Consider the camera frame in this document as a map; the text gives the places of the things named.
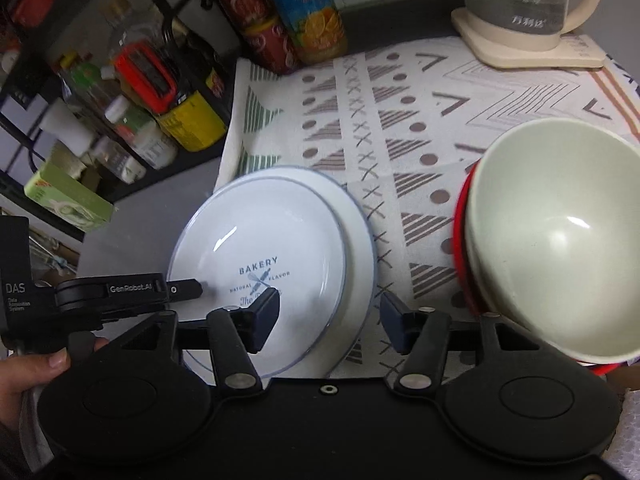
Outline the person's left hand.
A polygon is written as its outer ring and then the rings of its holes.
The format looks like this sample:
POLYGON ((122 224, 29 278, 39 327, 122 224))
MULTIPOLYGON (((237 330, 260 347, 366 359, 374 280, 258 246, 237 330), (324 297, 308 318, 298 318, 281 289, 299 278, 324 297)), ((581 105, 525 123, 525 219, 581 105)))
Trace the person's left hand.
POLYGON ((0 415, 3 426, 16 431, 20 422, 23 394, 47 385, 70 368, 70 355, 65 348, 51 354, 9 356, 1 361, 0 415))

